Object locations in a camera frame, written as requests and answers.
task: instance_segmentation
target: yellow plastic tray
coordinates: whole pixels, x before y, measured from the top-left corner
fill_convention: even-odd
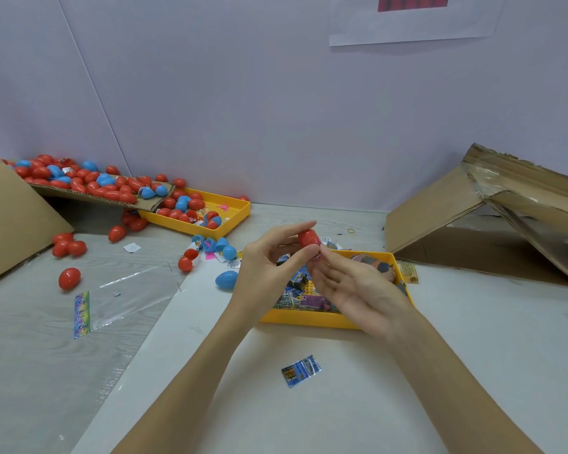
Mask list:
[[[199,191],[197,189],[185,188],[187,192],[199,192],[204,198],[206,203],[206,208],[208,210],[213,210],[221,216],[221,219],[229,218],[229,220],[224,221],[221,226],[217,229],[207,229],[203,226],[198,226],[193,223],[186,223],[181,220],[176,220],[174,218],[165,217],[163,215],[158,215],[153,212],[146,212],[139,210],[141,217],[147,219],[150,223],[158,224],[159,226],[164,226],[165,228],[174,229],[185,234],[190,234],[195,236],[196,234],[204,236],[206,238],[212,237],[215,240],[220,239],[225,236],[229,231],[234,229],[240,222],[250,215],[250,202],[243,201],[241,199],[235,199],[233,197],[221,196],[220,194],[213,194],[212,192]],[[227,205],[228,209],[223,210],[220,205]]]
[[[335,250],[336,253],[344,256],[345,258],[351,258],[353,255],[358,253],[365,253],[373,258],[384,261],[389,265],[393,265],[395,269],[395,281],[394,283],[403,283],[404,278],[401,274],[400,267],[398,267],[395,257],[392,253],[385,252],[362,252],[357,250]],[[408,291],[408,286],[406,286],[406,293],[408,294],[408,301],[414,306],[410,292]],[[347,320],[347,318],[342,313],[331,313],[331,312],[313,312],[313,311],[299,311],[299,310],[289,310],[289,309],[271,309],[265,316],[261,319],[263,323],[286,323],[290,325],[305,325],[305,326],[323,326],[327,328],[344,328],[348,330],[359,330],[355,324]]]

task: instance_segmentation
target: forearm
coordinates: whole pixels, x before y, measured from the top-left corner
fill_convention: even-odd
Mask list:
[[[227,309],[182,370],[112,451],[192,452],[225,369],[248,329]]]
[[[451,454],[541,453],[418,311],[388,346]]]

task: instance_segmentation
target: plastic bag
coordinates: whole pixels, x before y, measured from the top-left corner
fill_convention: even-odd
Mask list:
[[[74,338],[109,325],[146,307],[169,300],[181,274],[167,266],[144,266],[134,274],[76,295]]]

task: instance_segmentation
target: poster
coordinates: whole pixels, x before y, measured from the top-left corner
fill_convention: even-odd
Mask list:
[[[505,0],[331,0],[330,46],[494,35]]]

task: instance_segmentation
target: wall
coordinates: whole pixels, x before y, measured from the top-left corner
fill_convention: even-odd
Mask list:
[[[0,0],[0,155],[126,167],[59,0]]]
[[[60,1],[135,174],[381,210],[472,142],[568,174],[568,0],[507,0],[492,38],[345,48],[327,46],[329,0]],[[21,88],[38,97],[33,86]],[[79,130],[53,103],[21,115],[36,138],[62,130],[54,121]]]

